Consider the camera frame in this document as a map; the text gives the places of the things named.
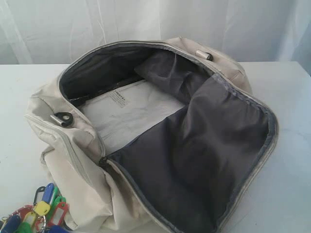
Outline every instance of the white fabric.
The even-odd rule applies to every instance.
[[[184,105],[145,80],[117,88],[127,104],[121,107],[107,92],[86,103],[83,113],[103,139],[106,154],[121,149],[135,137]]]
[[[182,36],[309,73],[310,0],[0,0],[0,64],[71,63],[118,40]]]

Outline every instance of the backpack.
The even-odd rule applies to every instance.
[[[41,163],[72,230],[126,232],[150,219],[214,233],[276,144],[277,120],[244,69],[185,38],[95,48],[31,96]]]

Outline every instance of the table surface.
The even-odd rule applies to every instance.
[[[311,78],[296,62],[241,63],[253,95],[279,121],[275,150],[253,180],[224,233],[306,233],[311,229]],[[23,115],[29,96],[68,65],[0,65],[0,216],[31,204],[47,184],[46,147]],[[153,222],[132,233],[163,233]]]

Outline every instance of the label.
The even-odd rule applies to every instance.
[[[120,106],[120,108],[123,108],[128,104],[128,101],[125,99],[125,97],[117,90],[110,92],[109,96],[118,106]]]

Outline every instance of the open bag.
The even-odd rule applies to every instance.
[[[126,232],[154,220],[214,233],[273,150],[277,120],[244,69],[184,38],[93,49],[30,99],[66,224]]]

